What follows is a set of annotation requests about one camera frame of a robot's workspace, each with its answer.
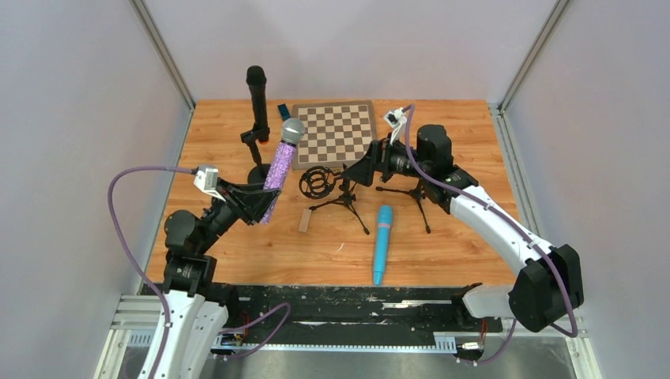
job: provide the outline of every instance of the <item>gray wall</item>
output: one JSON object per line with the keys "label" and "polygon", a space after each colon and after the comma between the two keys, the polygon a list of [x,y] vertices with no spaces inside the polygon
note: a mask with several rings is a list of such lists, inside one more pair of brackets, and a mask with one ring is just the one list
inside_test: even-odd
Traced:
{"label": "gray wall", "polygon": [[509,111],[606,378],[667,377],[670,2],[576,1]]}
{"label": "gray wall", "polygon": [[[107,184],[173,162],[189,112],[128,1],[2,2],[0,55],[0,377],[92,377],[137,284]],[[169,180],[119,185],[140,261]]]}
{"label": "gray wall", "polygon": [[193,95],[502,99],[554,0],[146,0]]}

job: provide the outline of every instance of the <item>checkered board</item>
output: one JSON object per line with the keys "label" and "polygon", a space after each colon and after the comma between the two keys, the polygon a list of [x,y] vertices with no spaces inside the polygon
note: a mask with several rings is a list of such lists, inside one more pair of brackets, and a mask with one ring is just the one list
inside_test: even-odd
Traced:
{"label": "checkered board", "polygon": [[354,164],[363,158],[372,139],[377,138],[371,101],[298,104],[293,106],[292,116],[305,125],[294,169],[342,168],[342,164]]}

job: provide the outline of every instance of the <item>wood grain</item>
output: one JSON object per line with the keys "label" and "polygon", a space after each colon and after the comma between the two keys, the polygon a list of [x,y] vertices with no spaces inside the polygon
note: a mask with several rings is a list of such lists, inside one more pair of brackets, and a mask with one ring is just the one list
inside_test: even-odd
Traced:
{"label": "wood grain", "polygon": [[[325,101],[328,100],[314,100],[315,103]],[[292,102],[295,100],[268,101],[271,142],[261,145],[261,154],[267,163],[272,161],[280,136],[277,105],[286,103],[290,108]],[[375,100],[375,116],[381,120],[389,109],[408,103],[407,100]],[[412,135],[416,135],[421,125],[444,125],[453,141],[454,162],[477,178],[498,204],[516,217],[514,197],[487,104],[451,100],[420,100],[415,104]],[[222,178],[244,183],[254,163],[248,147],[240,142],[239,134],[250,129],[253,122],[250,101],[199,101],[179,166],[211,163],[219,168]],[[388,133],[385,125],[378,123],[379,137]],[[365,235],[354,215],[338,205],[314,211],[308,232],[299,233],[303,210],[320,202],[309,200],[298,191],[302,172],[289,173],[269,225],[249,227],[238,222],[210,249],[209,254],[218,259],[215,281],[371,285],[376,215],[382,204],[389,204],[395,217],[385,285],[463,286],[474,282],[514,282],[505,262],[461,221],[425,201],[424,209],[433,230],[427,235],[416,203],[403,194],[375,191],[377,183],[370,188],[356,189],[355,206],[371,229],[371,235]],[[385,184],[403,190],[415,185],[415,179],[398,175]],[[336,196],[333,192],[325,200]],[[165,217],[178,209],[187,209],[199,216],[201,209],[208,206],[209,199],[193,187],[192,177],[175,176],[149,262],[148,274],[152,280],[163,280]]]}

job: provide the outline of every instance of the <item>floor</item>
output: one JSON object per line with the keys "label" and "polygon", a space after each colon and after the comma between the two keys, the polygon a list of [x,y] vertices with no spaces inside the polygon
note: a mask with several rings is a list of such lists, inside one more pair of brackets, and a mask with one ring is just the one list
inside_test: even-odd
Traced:
{"label": "floor", "polygon": [[[315,99],[315,103],[328,100]],[[281,119],[277,105],[292,108],[295,100],[268,101],[270,143],[261,145],[264,162],[270,163],[279,141]],[[298,100],[307,103],[310,100]],[[389,109],[406,106],[408,100],[375,100],[378,137],[389,128],[381,117]],[[428,123],[442,124],[453,141],[454,162],[479,180],[494,200],[512,216],[518,216],[494,126],[484,101],[417,100],[412,135]],[[186,137],[180,167],[210,163],[229,182],[246,182],[254,166],[248,147],[239,134],[250,129],[254,117],[248,100],[201,100]],[[292,171],[286,180],[269,225],[249,227],[238,222],[209,254],[218,259],[215,281],[225,283],[371,285],[375,245],[375,221],[379,207],[394,211],[384,285],[463,286],[474,282],[513,283],[505,262],[475,232],[425,201],[432,233],[427,235],[414,201],[399,193],[380,193],[357,187],[355,206],[371,229],[365,235],[353,214],[338,205],[312,213],[307,233],[298,232],[303,210],[320,201],[305,198],[298,190],[303,171]],[[409,190],[416,180],[395,176],[385,186]],[[331,193],[324,200],[336,197]],[[209,198],[194,188],[192,177],[175,176],[161,227],[149,262],[148,274],[162,281],[164,270],[163,222],[178,209],[196,215],[209,206]]]}

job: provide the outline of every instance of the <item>blue cylinder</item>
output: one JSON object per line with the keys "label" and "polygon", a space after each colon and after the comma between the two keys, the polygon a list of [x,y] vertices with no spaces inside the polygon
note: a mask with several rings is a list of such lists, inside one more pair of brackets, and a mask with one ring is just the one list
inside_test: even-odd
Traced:
{"label": "blue cylinder", "polygon": [[393,223],[393,210],[388,205],[382,205],[377,215],[377,239],[375,241],[375,259],[372,264],[372,282],[375,286],[382,285],[384,271],[386,271],[386,255],[389,251],[389,236]]}

